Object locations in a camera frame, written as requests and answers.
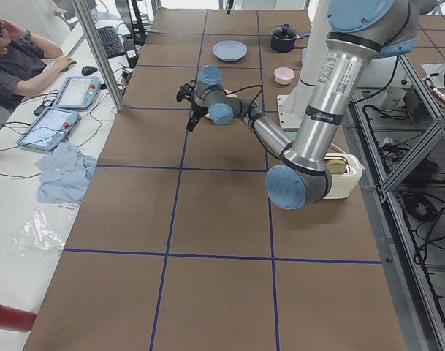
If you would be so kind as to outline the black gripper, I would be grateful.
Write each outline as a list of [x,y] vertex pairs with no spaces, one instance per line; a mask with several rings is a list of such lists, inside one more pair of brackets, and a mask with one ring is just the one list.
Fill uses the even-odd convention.
[[206,107],[199,106],[196,103],[191,104],[191,117],[188,119],[186,129],[188,132],[193,132],[198,125],[199,120],[208,114]]

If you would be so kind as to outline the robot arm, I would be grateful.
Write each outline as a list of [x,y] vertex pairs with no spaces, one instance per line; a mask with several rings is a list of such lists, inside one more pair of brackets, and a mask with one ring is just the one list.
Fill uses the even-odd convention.
[[332,177],[327,150],[341,125],[358,81],[371,59],[400,56],[415,48],[423,1],[330,1],[326,19],[328,52],[306,105],[295,140],[290,141],[252,99],[228,97],[218,67],[207,65],[196,80],[181,86],[177,100],[191,103],[187,130],[209,115],[214,124],[240,119],[280,164],[266,175],[270,201],[293,210],[323,199]]

